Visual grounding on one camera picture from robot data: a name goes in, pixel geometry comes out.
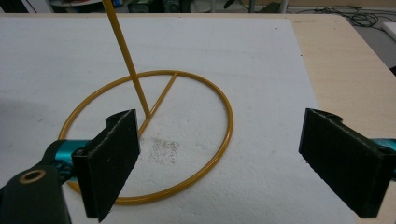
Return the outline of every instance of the white foam board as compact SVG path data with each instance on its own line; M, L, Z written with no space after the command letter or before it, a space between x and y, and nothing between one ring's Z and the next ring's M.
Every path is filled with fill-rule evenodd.
M166 200L114 206L103 223L354 223L352 212L298 153L304 109L317 107L304 55L286 20L120 19L137 71L177 69L218 85L234 114L219 164ZM0 20L0 185L36 164L75 106L128 75L107 19ZM153 105L164 77L142 78ZM94 101L69 138L91 139L105 118L136 108L131 83ZM225 132L220 99L178 78L141 139L142 154L121 195L171 187L214 155ZM82 200L64 196L74 223Z

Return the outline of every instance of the black rubber pad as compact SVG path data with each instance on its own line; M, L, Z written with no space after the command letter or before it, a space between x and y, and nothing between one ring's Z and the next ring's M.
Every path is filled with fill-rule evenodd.
M341 122L333 114L306 109L300 153L359 217L376 217L396 153Z
M73 153L87 217L102 221L140 154L135 110L113 115L87 146Z

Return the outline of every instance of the screw hole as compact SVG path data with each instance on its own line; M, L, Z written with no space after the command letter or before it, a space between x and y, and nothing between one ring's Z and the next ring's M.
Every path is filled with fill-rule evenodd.
M21 176L20 183L21 184L30 184L30 183L36 182L37 180L43 178L44 175L46 175L45 170L33 170L33 171L30 171L30 172L24 174L23 176Z

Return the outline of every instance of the wooden table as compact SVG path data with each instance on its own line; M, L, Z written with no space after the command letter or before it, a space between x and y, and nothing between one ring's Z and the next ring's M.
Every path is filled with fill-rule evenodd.
M80 14L0 17L86 17ZM105 14L90 14L104 17ZM344 123L369 138L396 138L396 77L352 26L334 15L263 14L121 14L120 17L222 17L289 19L303 53L319 108L344 118ZM389 184L377 219L359 223L394 223L396 183Z

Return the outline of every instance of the wire stand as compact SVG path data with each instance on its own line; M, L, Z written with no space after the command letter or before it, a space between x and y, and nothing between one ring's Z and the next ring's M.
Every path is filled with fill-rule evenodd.
M231 109L230 102L228 101L225 94L221 91L221 89L219 89L216 85L214 85L212 82L210 82L209 80L207 80L203 77L197 76L192 73L187 73L187 72L182 72L182 71L174 71L174 70L159 70L159 71L150 71L150 72L144 72L144 73L137 74L134 69L134 64L132 62L132 58L131 58L131 55L127 48L125 39L122 35L122 31L120 29L120 24L117 20L116 13L115 13L114 8L111 4L111 0L103 0L103 4L105 6L106 13L110 20L110 23L113 27L114 34L119 42L120 50L122 52L123 58L125 60L125 63L127 65L130 75L128 77L120 78L116 81L113 81L113 82L105 85L101 89L95 91L90 96L88 96L84 101L82 101L67 118L66 122L64 123L64 126L61 129L61 132L59 133L58 139L66 138L67 133L69 132L70 126L73 124L73 122L78 117L78 115L81 113L81 111L90 102L92 102L95 98L97 98L104 92L106 92L114 87L117 87L122 83L131 81L131 80L134 83L134 87L135 87L137 95L139 97L139 101L140 101L141 105L143 106L143 110L146 115L145 121L142 123L141 127L139 128L139 131L138 131L139 136L141 136L141 134L145 131L145 129L149 125L151 118L154 116L158 107L161 105L164 97L169 92L170 88L172 87L172 85L175 82L177 77L187 77L187 78L192 78L192 79L202 82L203 84L208 86L210 89L212 89L212 91L214 91L218 95L218 97L222 100L222 102L224 103L224 106L226 108L227 117L228 117L228 125L227 125L226 133L224 134L223 141L222 141L218 151L213 156L213 158L203 168L201 168L201 170L199 170L196 174L192 175L188 179L180 182L179 184L174 185L173 187L171 187L169 189L164 189L164 190L158 191L156 193L137 196L137 197L119 197L116 200L116 204L122 204L122 205L132 205L132 204L156 202L160 199L163 199L163 198L172 196L176 193L179 193L183 189L186 189L187 187L191 186L193 183L195 183L200 178L202 178L204 175L206 175L217 164L217 162L223 155L224 151L226 150L228 144L230 143L231 136L233 134L233 111ZM170 79L169 83L166 85L165 89L163 90L163 93L160 95L160 97L158 98L155 105L150 110L149 106L147 104L145 95L143 93L142 87L140 85L139 78L153 77L153 76L171 76L171 79ZM80 189L79 189L77 182L68 182L68 185L73 190L80 193Z

